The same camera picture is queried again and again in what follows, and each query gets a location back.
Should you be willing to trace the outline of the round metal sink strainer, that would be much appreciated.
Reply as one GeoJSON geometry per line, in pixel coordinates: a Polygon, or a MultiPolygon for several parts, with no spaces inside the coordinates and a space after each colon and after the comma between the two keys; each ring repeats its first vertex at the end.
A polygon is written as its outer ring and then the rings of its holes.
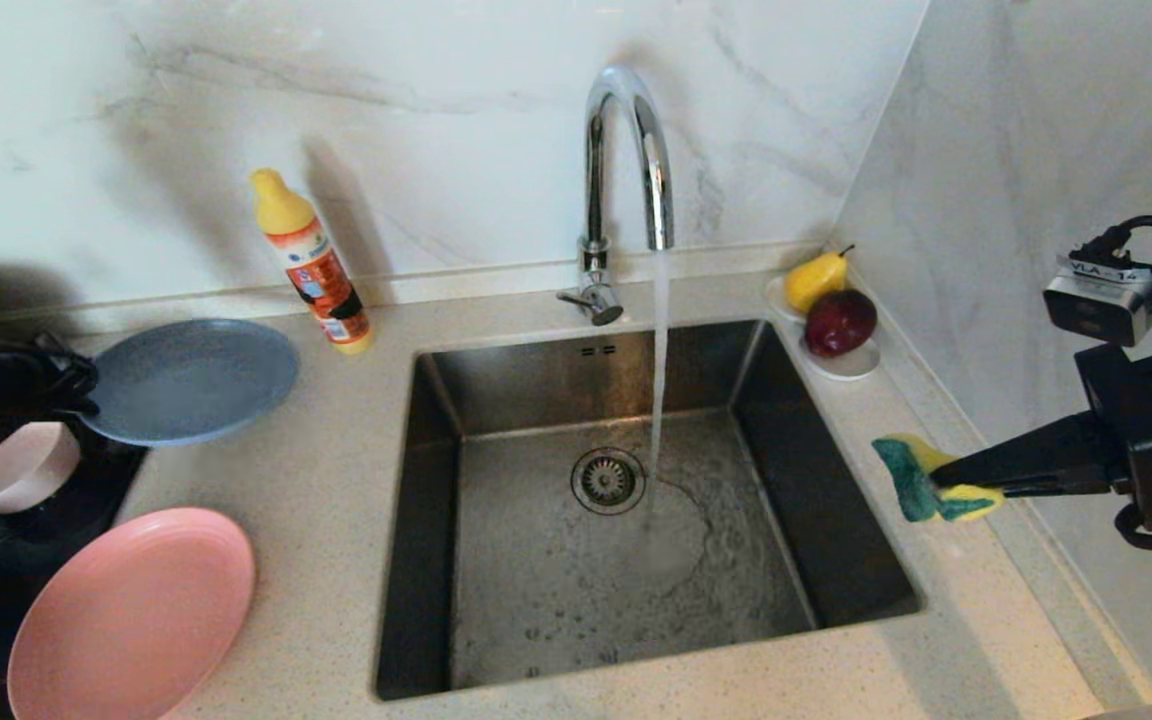
{"type": "Polygon", "coordinates": [[[646,471],[630,452],[614,447],[589,450],[573,465],[573,497],[588,511],[616,516],[635,509],[646,492],[646,471]]]}

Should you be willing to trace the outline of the black induction cooktop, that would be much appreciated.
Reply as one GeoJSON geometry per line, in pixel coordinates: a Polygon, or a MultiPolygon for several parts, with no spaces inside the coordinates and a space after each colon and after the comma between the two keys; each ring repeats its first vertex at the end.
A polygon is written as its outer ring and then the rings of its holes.
{"type": "Polygon", "coordinates": [[[84,458],[54,497],[0,515],[0,720],[13,720],[6,670],[29,607],[65,562],[113,525],[145,455],[116,446],[84,458]]]}

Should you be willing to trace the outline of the pink bowl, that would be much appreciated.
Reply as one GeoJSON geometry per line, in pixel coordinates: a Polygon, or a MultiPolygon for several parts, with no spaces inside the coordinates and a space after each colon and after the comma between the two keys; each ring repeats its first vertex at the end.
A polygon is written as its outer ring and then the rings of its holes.
{"type": "Polygon", "coordinates": [[[81,462],[78,439],[60,420],[37,420],[0,444],[0,515],[24,511],[54,497],[81,462]]]}

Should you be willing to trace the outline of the yellow orange dish soap bottle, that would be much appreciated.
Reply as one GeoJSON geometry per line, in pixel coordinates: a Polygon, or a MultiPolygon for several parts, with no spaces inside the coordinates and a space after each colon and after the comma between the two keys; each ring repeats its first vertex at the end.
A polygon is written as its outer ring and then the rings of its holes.
{"type": "Polygon", "coordinates": [[[366,351],[372,329],[364,302],[314,205],[271,168],[255,170],[250,185],[256,222],[325,336],[346,355],[366,351]]]}

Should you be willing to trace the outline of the dark red apple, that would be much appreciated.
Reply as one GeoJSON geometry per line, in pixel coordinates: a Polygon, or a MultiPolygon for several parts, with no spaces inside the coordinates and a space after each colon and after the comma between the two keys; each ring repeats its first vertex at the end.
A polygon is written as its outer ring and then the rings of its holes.
{"type": "Polygon", "coordinates": [[[876,333],[878,313],[859,290],[831,291],[814,301],[806,314],[804,340],[818,357],[840,357],[859,348],[876,333]]]}

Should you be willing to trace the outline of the pink plate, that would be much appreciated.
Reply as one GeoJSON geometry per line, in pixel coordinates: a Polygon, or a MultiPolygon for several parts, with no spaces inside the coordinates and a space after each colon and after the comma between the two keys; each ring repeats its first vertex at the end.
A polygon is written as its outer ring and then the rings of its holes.
{"type": "Polygon", "coordinates": [[[124,521],[41,588],[15,634],[15,720],[164,720],[236,642],[256,588],[247,532],[211,509],[124,521]]]}

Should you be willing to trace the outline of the yellow pear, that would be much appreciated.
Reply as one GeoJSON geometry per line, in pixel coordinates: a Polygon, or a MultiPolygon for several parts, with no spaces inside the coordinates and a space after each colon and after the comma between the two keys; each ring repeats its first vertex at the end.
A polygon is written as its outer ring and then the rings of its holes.
{"type": "Polygon", "coordinates": [[[846,247],[838,252],[823,252],[813,260],[796,266],[783,278],[783,300],[795,313],[808,314],[814,302],[833,291],[847,288],[849,259],[854,249],[846,247]]]}

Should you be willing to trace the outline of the stainless steel sink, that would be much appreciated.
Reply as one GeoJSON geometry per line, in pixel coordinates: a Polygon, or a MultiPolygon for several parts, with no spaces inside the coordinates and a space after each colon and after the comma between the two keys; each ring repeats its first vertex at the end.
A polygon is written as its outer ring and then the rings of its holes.
{"type": "Polygon", "coordinates": [[[771,323],[422,353],[376,694],[407,700],[922,609],[771,323]],[[573,465],[646,471],[588,511],[573,465]]]}

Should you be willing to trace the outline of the small white fruit dish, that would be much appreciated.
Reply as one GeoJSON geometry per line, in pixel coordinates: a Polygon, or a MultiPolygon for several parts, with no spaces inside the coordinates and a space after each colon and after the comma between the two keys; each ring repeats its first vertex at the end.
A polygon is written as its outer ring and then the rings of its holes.
{"type": "Polygon", "coordinates": [[[838,357],[819,357],[810,353],[805,336],[806,314],[799,313],[787,304],[783,275],[772,276],[765,285],[763,295],[774,313],[796,328],[797,346],[805,354],[806,361],[812,364],[814,373],[829,378],[832,381],[852,382],[861,381],[861,378],[872,374],[881,364],[881,346],[879,346],[877,338],[869,338],[861,347],[838,357]]]}

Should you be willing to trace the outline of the chrome gooseneck faucet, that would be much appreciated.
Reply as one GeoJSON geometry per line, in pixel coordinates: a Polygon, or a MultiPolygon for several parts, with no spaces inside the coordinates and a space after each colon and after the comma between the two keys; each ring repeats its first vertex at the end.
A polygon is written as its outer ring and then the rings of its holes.
{"type": "Polygon", "coordinates": [[[591,85],[584,113],[584,214],[577,242],[579,283],[559,291],[558,300],[579,306],[594,327],[623,314],[612,285],[611,240],[604,223],[605,126],[609,111],[621,109],[632,131],[643,190],[646,247],[666,252],[676,245],[675,195],[664,123],[641,74],[626,65],[609,65],[591,85]]]}

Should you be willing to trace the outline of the blue grey plate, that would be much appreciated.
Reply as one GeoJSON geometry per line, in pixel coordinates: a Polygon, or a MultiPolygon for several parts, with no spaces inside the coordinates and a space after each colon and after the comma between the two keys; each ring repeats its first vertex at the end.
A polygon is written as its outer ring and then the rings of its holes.
{"type": "Polygon", "coordinates": [[[211,441],[270,414],[297,381],[300,355],[265,325],[198,319],[132,334],[93,365],[88,429],[160,447],[211,441]]]}

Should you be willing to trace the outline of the yellow green sponge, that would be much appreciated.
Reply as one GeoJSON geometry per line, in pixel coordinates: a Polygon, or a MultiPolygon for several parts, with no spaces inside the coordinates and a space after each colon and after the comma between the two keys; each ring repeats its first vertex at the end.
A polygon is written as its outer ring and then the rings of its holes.
{"type": "Polygon", "coordinates": [[[938,487],[932,473],[957,461],[923,438],[897,433],[870,442],[893,482],[902,516],[922,521],[970,521],[983,518],[1005,505],[1005,493],[979,486],[938,487]]]}

